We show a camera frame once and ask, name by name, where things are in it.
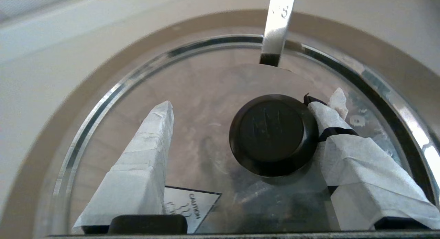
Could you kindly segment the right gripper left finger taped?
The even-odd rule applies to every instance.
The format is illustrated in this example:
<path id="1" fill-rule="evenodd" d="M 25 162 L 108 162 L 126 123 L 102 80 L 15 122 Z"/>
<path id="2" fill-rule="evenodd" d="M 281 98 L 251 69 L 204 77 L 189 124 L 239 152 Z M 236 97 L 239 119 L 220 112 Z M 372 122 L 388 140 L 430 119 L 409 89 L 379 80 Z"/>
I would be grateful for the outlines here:
<path id="1" fill-rule="evenodd" d="M 156 105 L 120 158 L 106 173 L 72 230 L 108 226 L 120 215 L 163 214 L 174 113 L 170 101 Z"/>

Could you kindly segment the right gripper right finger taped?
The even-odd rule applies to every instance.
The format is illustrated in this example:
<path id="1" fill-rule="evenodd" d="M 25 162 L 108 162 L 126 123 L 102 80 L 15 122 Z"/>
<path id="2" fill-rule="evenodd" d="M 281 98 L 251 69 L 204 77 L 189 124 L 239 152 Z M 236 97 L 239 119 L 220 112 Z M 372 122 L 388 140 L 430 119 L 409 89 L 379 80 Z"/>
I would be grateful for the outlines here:
<path id="1" fill-rule="evenodd" d="M 318 125 L 313 161 L 330 192 L 340 229 L 439 229 L 438 208 L 392 157 L 345 122 L 345 103 L 340 88 L 329 103 L 304 96 Z"/>

